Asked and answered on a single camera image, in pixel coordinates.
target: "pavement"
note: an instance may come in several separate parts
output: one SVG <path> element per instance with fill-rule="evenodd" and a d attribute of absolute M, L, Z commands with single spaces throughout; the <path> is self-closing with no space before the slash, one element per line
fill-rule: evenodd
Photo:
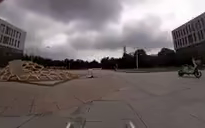
<path fill-rule="evenodd" d="M 54 87 L 0 82 L 0 128 L 205 128 L 202 73 L 96 70 Z"/>

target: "distant building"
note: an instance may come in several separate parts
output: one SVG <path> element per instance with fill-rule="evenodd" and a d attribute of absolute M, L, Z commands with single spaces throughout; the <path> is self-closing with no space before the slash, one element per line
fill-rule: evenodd
<path fill-rule="evenodd" d="M 205 12 L 172 31 L 174 48 L 184 57 L 205 59 Z"/>
<path fill-rule="evenodd" d="M 0 19 L 0 65 L 22 57 L 25 38 L 26 32 Z"/>

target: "pole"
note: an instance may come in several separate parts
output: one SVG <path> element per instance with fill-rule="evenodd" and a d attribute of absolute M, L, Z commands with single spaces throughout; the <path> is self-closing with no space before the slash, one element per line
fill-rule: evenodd
<path fill-rule="evenodd" d="M 139 69 L 139 55 L 138 55 L 138 51 L 136 52 L 136 68 Z"/>

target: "small object on ground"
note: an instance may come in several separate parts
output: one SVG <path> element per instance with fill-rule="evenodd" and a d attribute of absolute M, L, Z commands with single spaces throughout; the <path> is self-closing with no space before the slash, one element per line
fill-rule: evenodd
<path fill-rule="evenodd" d="M 93 76 L 93 69 L 88 69 L 87 78 L 94 78 L 94 76 Z"/>

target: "lamp post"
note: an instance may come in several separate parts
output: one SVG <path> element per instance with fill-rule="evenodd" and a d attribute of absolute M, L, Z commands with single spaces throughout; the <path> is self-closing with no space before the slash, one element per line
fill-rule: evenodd
<path fill-rule="evenodd" d="M 135 54 L 136 54 L 136 69 L 139 69 L 139 53 L 138 53 L 138 47 L 135 48 Z"/>

